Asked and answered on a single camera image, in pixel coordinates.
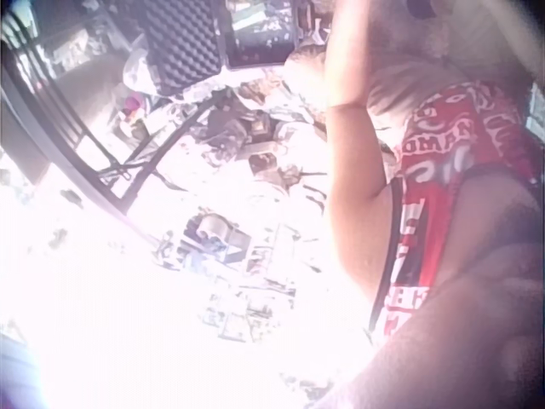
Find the person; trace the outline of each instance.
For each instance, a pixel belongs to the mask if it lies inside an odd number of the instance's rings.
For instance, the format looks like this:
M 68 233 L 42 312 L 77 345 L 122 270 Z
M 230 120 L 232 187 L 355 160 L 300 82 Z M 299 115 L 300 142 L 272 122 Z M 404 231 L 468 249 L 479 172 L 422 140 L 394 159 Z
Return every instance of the person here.
M 501 64 L 370 52 L 369 10 L 338 0 L 327 47 L 328 211 L 381 349 L 321 407 L 522 407 L 543 364 L 542 145 L 524 90 Z M 404 127 L 389 183 L 377 113 Z

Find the black metal frame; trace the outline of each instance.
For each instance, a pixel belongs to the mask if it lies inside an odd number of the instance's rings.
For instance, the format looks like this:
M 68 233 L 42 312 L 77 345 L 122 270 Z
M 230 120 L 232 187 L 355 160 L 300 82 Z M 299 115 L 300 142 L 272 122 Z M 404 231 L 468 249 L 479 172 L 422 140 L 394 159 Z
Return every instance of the black metal frame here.
M 11 65 L 4 61 L 5 59 L 2 61 L 2 98 L 40 150 L 49 160 L 59 166 L 83 194 L 103 210 L 135 228 L 126 215 L 149 176 L 158 177 L 170 189 L 185 191 L 182 187 L 177 187 L 158 174 L 156 168 L 176 142 L 223 96 L 221 92 L 216 93 L 212 98 L 200 104 L 194 114 L 176 129 L 162 146 L 151 155 L 145 155 L 146 160 L 142 160 L 139 156 L 152 141 L 151 137 L 145 138 L 129 158 L 124 163 L 120 163 L 90 132 L 89 128 L 63 96 L 55 80 L 49 75 L 47 67 L 40 59 L 37 52 L 39 42 L 36 39 L 31 39 L 26 28 L 15 14 L 10 12 L 9 17 L 14 24 L 4 18 L 3 26 L 12 26 L 12 30 L 20 43 L 19 49 L 15 52 L 13 43 L 9 41 L 8 36 L 5 36 L 11 48 L 11 54 L 19 61 L 21 54 L 27 56 L 30 71 L 40 79 L 41 83 L 47 84 L 47 86 L 43 87 L 42 92 L 49 101 L 45 102 L 32 84 L 29 88 L 23 80 L 21 72 L 13 64 L 13 59 L 11 59 Z M 75 149 L 85 137 L 89 138 L 109 160 L 110 166 L 108 168 L 98 171 L 93 170 L 77 155 Z M 124 195 L 119 198 L 112 192 L 115 179 L 118 179 L 120 175 L 130 178 L 127 170 L 137 168 L 140 168 L 140 170 Z M 138 233 L 150 239 L 142 232 L 139 231 Z M 158 241 L 153 239 L 152 242 L 156 245 Z

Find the skin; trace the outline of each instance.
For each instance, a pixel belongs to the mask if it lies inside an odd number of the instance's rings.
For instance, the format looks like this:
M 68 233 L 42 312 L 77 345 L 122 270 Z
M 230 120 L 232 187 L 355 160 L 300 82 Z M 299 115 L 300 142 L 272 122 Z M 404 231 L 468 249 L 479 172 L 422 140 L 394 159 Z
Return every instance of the skin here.
M 371 305 L 386 262 L 393 203 L 366 108 L 369 10 L 370 0 L 337 2 L 325 81 L 331 231 L 341 265 Z M 365 372 L 318 407 L 519 407 L 531 395 L 542 363 L 536 359 L 542 247 L 501 249 L 475 263 L 499 217 L 515 203 L 539 211 L 503 174 L 462 184 L 439 264 L 439 294 Z M 521 265 L 526 261 L 531 267 Z

